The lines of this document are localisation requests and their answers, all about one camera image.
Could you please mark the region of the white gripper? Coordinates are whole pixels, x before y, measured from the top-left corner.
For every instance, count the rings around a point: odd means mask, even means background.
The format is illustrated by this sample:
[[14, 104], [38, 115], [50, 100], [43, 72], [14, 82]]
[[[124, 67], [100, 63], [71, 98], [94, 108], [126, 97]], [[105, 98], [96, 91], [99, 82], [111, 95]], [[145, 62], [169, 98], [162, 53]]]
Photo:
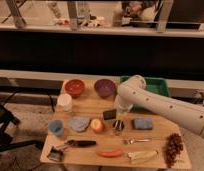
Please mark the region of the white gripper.
[[133, 104], [117, 95], [114, 102], [114, 108], [116, 109], [116, 117], [121, 118], [125, 113], [129, 112], [133, 107]]

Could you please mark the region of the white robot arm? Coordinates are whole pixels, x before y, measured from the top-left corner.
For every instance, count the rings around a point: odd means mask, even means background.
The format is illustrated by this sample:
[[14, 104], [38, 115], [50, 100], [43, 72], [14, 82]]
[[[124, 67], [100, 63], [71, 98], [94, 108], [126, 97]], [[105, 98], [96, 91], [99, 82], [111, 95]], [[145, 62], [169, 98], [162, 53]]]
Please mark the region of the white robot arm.
[[146, 90], [146, 80], [131, 76], [119, 84], [114, 107], [119, 113], [129, 112], [134, 104], [186, 128], [204, 139], [204, 107], [161, 96]]

